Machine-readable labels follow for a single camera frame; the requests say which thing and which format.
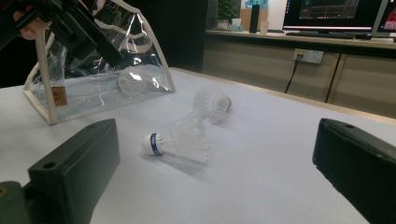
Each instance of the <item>white table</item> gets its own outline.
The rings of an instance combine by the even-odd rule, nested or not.
[[[171,72],[174,94],[54,126],[38,116],[22,87],[1,89],[0,182],[25,185],[36,161],[85,126],[115,118],[121,163],[92,223],[367,223],[312,163],[318,123],[341,120],[396,145],[395,119]],[[233,101],[227,117],[207,129],[208,164],[144,155],[144,136],[190,113],[195,93],[207,85]]]

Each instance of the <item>blue band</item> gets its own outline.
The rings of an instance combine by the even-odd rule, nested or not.
[[[161,156],[162,153],[160,151],[158,151],[157,143],[155,142],[156,135],[157,135],[156,133],[152,134],[151,137],[149,138],[149,142],[151,143],[151,148],[152,148],[152,151],[154,152],[154,154],[157,156]]]

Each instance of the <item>transparent pouch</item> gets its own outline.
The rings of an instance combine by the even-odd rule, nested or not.
[[[49,125],[175,92],[158,41],[137,8],[106,1],[94,17],[122,55],[116,65],[96,50],[84,59],[72,56],[50,31],[36,38],[38,63],[23,92]]]

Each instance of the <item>white shuttlecock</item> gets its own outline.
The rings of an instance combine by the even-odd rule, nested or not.
[[[208,144],[205,127],[196,117],[186,117],[163,132],[147,135],[142,142],[148,155],[161,156],[164,152],[193,161],[207,162]]]
[[[192,106],[193,111],[203,120],[217,123],[225,117],[231,100],[218,87],[207,86],[196,93]]]
[[[146,79],[135,67],[127,67],[120,72],[117,85],[127,96],[135,96],[146,89]]]

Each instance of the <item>robotic arm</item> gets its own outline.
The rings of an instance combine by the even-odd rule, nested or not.
[[[32,4],[33,8],[18,21],[14,21],[13,13],[26,8],[28,4]],[[85,58],[94,50],[111,66],[123,59],[94,23],[92,14],[78,0],[13,0],[13,4],[0,13],[0,49],[36,18],[44,22],[51,21],[50,30],[79,59]]]

